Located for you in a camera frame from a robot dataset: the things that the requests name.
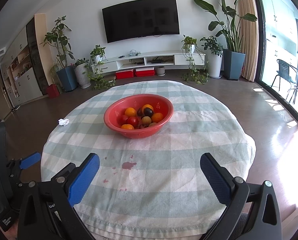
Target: wooden floor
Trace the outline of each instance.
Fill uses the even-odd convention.
[[[174,80],[183,82],[183,71],[168,70],[163,77],[117,80],[116,85],[146,80]],[[298,206],[298,126],[279,104],[259,86],[244,79],[229,81],[210,79],[195,87],[217,98],[237,117],[244,131],[257,147],[247,182],[273,183],[281,218],[285,219]],[[50,132],[70,111],[102,91],[76,89],[57,98],[44,98],[21,106],[6,120],[6,151],[9,159],[42,152]],[[25,170],[23,182],[40,181],[40,164]]]

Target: stain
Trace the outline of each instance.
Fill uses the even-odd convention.
[[[131,170],[131,168],[135,165],[137,165],[137,163],[125,162],[122,164],[122,168],[125,170]]]

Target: red storage box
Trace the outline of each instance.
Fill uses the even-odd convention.
[[[50,98],[56,98],[60,95],[59,90],[55,84],[52,84],[49,87],[47,87],[46,91]]]
[[[116,72],[116,78],[117,79],[122,79],[122,78],[131,78],[134,77],[135,73],[133,69],[129,70],[121,70]]]
[[[139,68],[136,69],[136,77],[149,77],[154,76],[156,71],[153,67],[147,67],[147,68]]]

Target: screw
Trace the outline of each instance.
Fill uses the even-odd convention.
[[[29,182],[28,186],[29,186],[29,187],[33,187],[33,186],[35,186],[35,184],[36,184],[36,182],[31,181],[31,182]]]
[[[267,187],[271,187],[271,186],[272,186],[272,183],[271,183],[271,181],[266,180],[266,181],[265,181],[265,185],[266,185]]]
[[[237,183],[243,183],[243,179],[241,177],[234,178]]]
[[[63,183],[66,179],[65,177],[58,177],[56,180],[58,183]]]

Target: red tomato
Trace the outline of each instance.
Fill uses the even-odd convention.
[[[120,117],[120,123],[121,124],[127,124],[128,122],[127,122],[127,120],[128,120],[128,118],[129,118],[129,116],[127,116],[127,115],[122,115],[121,117]]]
[[[129,117],[129,118],[128,118],[127,123],[128,123],[128,124],[131,124],[133,127],[138,127],[139,120],[138,120],[137,117],[132,116],[132,117]]]

